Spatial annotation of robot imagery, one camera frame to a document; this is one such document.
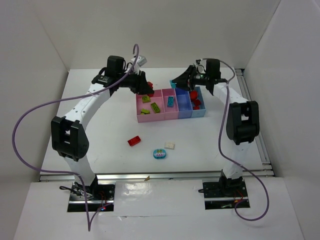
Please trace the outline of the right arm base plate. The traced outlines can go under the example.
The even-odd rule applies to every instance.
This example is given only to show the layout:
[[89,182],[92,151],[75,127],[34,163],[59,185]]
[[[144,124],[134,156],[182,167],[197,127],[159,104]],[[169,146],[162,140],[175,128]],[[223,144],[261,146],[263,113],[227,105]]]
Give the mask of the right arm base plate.
[[239,186],[227,190],[222,190],[218,181],[203,182],[198,193],[204,197],[205,210],[234,209],[236,204],[239,209],[251,207],[244,181]]

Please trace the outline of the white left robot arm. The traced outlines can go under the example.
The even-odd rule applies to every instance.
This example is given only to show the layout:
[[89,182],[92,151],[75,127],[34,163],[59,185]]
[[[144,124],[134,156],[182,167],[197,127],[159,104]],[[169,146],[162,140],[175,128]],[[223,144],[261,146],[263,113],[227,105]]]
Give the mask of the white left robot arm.
[[139,95],[154,93],[146,73],[140,69],[146,62],[144,56],[138,55],[125,65],[123,57],[109,56],[106,67],[93,78],[86,96],[64,116],[52,119],[52,148],[67,162],[77,188],[85,188],[92,194],[98,185],[87,158],[90,144],[86,135],[86,128],[98,109],[119,88],[128,88]]

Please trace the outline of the green 2x4 lego brick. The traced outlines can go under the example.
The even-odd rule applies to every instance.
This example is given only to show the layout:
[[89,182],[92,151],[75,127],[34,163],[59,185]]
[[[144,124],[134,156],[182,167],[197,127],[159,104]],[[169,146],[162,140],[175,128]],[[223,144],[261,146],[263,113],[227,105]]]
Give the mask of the green 2x4 lego brick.
[[156,102],[151,103],[150,106],[155,114],[158,114],[161,112],[161,109],[159,108]]

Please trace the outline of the small teal lego brick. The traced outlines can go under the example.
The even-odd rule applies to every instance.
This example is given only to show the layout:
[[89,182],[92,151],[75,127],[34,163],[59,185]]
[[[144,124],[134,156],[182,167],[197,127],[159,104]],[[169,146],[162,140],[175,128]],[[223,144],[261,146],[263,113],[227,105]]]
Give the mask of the small teal lego brick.
[[172,80],[170,80],[169,83],[172,89],[176,88],[176,84]]

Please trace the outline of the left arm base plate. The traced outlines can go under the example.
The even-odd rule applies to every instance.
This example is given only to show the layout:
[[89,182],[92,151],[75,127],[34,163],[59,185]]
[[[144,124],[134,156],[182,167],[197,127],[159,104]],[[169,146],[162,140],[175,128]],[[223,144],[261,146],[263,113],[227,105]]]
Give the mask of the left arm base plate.
[[[113,212],[115,199],[115,183],[98,184],[94,193],[87,193],[87,204],[89,212]],[[71,187],[60,186],[60,190],[69,192],[68,213],[85,212],[85,195],[83,189],[77,188],[73,183]]]

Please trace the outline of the red lego base brick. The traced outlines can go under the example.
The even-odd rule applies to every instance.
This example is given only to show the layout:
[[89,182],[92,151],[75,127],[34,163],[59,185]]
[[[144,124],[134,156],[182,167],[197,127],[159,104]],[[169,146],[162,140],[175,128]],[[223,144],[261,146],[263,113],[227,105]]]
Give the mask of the red lego base brick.
[[150,81],[148,81],[147,84],[151,89],[153,89],[153,84]]

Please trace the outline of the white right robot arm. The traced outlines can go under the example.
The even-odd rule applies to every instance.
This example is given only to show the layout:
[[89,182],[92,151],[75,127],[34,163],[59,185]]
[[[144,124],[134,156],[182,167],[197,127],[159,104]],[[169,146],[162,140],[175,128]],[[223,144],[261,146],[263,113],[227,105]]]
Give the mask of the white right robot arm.
[[259,105],[249,101],[230,87],[235,78],[233,72],[229,79],[222,78],[222,60],[215,58],[197,59],[172,83],[176,88],[191,92],[196,86],[204,86],[207,91],[223,105],[220,133],[225,132],[233,143],[230,157],[221,154],[228,163],[221,170],[219,185],[223,190],[239,187],[243,181],[243,166],[249,146],[260,132]]

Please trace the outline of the red curved lego brick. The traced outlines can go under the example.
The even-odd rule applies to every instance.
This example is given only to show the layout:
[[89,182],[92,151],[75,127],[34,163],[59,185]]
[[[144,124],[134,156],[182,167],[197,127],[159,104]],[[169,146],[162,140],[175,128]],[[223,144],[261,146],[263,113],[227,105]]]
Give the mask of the red curved lego brick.
[[190,97],[190,100],[193,102],[194,100],[196,100],[198,98],[198,92],[195,90],[190,91],[189,97]]

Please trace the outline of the teal oval monster brick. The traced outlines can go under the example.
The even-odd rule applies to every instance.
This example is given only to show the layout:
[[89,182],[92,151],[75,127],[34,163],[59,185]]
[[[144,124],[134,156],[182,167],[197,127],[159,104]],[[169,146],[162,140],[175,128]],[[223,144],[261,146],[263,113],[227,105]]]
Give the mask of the teal oval monster brick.
[[153,151],[152,156],[155,159],[165,159],[167,157],[167,152],[163,148],[157,148]]

